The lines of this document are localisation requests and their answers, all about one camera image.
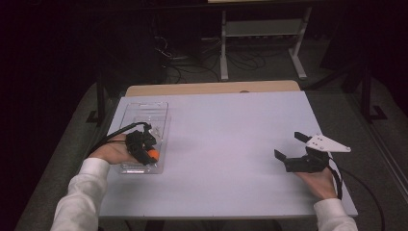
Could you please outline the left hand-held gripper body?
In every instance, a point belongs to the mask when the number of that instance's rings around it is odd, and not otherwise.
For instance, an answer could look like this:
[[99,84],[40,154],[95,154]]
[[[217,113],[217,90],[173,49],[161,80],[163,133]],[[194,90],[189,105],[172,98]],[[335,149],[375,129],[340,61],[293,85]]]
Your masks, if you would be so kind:
[[143,122],[143,123],[136,123],[136,125],[143,125],[143,131],[135,130],[132,133],[129,133],[126,135],[126,146],[129,151],[129,153],[136,159],[138,160],[138,151],[139,150],[145,150],[144,149],[144,140],[148,137],[154,137],[150,130],[152,129],[152,126],[149,123]]

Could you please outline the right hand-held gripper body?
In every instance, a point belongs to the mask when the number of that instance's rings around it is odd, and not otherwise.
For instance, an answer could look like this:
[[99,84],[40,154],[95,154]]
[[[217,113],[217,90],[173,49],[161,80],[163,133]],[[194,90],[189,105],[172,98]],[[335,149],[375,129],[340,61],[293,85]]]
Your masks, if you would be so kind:
[[351,151],[337,141],[324,135],[309,136],[311,139],[305,143],[306,154],[301,157],[288,158],[283,162],[287,172],[321,172],[329,166],[331,152],[347,153]]

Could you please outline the clear plastic tray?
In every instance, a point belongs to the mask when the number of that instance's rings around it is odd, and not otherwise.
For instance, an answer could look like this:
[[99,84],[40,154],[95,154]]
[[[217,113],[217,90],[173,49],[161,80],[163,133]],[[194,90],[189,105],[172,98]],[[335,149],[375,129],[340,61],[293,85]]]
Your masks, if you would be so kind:
[[160,152],[160,159],[156,164],[142,165],[137,163],[123,163],[117,168],[122,174],[160,174],[164,170],[166,156],[166,139],[167,139],[167,116],[168,104],[166,102],[153,103],[129,103],[124,110],[120,122],[120,129],[133,124],[133,127],[125,130],[125,134],[132,133],[135,130],[143,131],[143,125],[136,123],[146,122],[152,126],[151,134],[155,137],[157,144],[154,148]]

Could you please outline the person's right hand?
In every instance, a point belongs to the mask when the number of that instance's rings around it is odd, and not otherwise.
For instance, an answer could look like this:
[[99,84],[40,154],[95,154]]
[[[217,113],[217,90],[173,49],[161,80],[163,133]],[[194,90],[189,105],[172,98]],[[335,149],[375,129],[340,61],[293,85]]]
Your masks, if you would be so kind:
[[296,172],[295,175],[308,186],[311,193],[319,200],[337,197],[333,176],[329,168],[314,173]]

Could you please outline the person's left hand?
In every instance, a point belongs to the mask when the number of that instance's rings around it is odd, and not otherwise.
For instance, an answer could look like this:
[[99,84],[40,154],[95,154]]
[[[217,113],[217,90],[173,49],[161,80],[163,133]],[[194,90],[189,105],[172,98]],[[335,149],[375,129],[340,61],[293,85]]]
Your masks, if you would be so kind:
[[111,165],[121,163],[136,163],[137,160],[129,153],[126,143],[126,135],[120,134],[109,139],[105,144],[89,154],[90,158],[105,160]]

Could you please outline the black metal stand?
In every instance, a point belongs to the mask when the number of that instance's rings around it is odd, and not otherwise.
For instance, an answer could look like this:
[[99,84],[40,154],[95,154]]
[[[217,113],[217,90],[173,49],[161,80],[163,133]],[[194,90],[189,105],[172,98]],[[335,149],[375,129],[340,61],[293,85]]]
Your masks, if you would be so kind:
[[94,73],[96,77],[96,109],[89,113],[87,123],[95,123],[99,127],[107,116],[107,100],[109,97],[103,84],[101,69],[97,67]]
[[361,114],[368,123],[374,120],[387,119],[387,116],[379,106],[370,104],[371,98],[371,76],[369,68],[365,65],[363,68],[362,77],[362,92],[361,92]]

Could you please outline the white metal desk frame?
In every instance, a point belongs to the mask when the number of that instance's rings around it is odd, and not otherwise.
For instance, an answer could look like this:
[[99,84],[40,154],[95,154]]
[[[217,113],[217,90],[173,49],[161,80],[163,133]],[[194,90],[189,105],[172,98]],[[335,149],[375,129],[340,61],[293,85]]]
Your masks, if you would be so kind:
[[227,38],[295,36],[296,42],[288,49],[288,52],[298,78],[300,80],[306,80],[307,74],[298,57],[298,52],[308,26],[311,12],[312,7],[308,7],[301,18],[230,21],[227,19],[226,11],[223,11],[221,16],[221,48],[219,56],[220,79],[222,81],[228,80],[226,57]]

